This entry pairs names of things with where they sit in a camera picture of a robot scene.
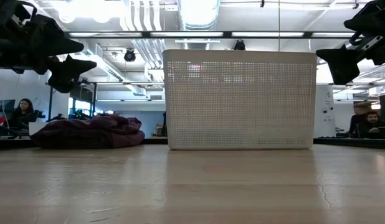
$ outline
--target dark hair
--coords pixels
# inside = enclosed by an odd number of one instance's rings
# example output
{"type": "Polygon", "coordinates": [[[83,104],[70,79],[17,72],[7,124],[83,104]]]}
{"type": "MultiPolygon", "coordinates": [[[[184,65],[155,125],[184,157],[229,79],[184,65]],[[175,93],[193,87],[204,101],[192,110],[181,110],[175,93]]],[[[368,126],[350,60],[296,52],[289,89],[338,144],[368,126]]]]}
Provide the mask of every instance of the dark hair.
{"type": "Polygon", "coordinates": [[[33,113],[34,110],[33,110],[33,104],[32,104],[32,101],[30,99],[22,99],[19,101],[18,103],[18,107],[16,108],[16,110],[14,111],[14,114],[12,114],[12,117],[13,118],[16,118],[18,117],[19,115],[22,114],[22,111],[21,111],[21,107],[19,106],[21,104],[22,101],[25,101],[26,103],[28,103],[28,109],[27,109],[27,113],[33,113]]]}
{"type": "Polygon", "coordinates": [[[368,112],[366,113],[366,118],[368,118],[368,115],[372,115],[372,114],[376,114],[377,117],[379,117],[377,111],[368,111],[368,112]]]}

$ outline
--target maroon jacket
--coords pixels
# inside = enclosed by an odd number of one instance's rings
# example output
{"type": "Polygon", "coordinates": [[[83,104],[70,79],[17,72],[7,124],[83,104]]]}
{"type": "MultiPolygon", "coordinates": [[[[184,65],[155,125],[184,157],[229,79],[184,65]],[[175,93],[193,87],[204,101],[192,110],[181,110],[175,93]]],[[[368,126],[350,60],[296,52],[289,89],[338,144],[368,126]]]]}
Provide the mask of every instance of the maroon jacket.
{"type": "Polygon", "coordinates": [[[136,146],[144,140],[137,118],[117,115],[96,116],[88,121],[58,120],[31,136],[43,148],[120,148],[136,146]]]}

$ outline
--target silver duct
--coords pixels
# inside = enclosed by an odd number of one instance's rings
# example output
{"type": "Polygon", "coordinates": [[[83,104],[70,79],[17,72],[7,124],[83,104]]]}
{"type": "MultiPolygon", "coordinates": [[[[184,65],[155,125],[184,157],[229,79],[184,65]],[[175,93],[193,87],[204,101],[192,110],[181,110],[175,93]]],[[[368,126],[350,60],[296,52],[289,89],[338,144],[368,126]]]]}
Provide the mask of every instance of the silver duct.
{"type": "MultiPolygon", "coordinates": [[[[219,17],[220,0],[178,0],[179,23],[185,31],[213,31],[219,17]]],[[[184,44],[184,49],[209,50],[210,44],[184,44]]]]}

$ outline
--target white perforated basket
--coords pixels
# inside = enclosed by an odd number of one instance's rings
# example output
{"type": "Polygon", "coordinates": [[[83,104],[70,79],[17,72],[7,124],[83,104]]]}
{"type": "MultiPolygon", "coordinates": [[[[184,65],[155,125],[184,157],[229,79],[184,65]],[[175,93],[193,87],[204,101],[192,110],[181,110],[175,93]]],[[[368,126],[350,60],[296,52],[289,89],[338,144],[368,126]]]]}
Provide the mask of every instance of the white perforated basket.
{"type": "Polygon", "coordinates": [[[171,149],[308,149],[317,57],[311,53],[166,50],[171,149]]]}

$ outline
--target table surface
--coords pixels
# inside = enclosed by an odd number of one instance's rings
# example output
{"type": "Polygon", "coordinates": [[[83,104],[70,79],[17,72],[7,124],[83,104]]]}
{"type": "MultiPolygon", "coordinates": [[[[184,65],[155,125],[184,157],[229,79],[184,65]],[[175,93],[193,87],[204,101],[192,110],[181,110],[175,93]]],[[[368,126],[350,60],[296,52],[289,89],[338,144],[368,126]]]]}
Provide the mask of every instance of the table surface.
{"type": "Polygon", "coordinates": [[[385,223],[385,151],[0,151],[0,223],[385,223]]]}

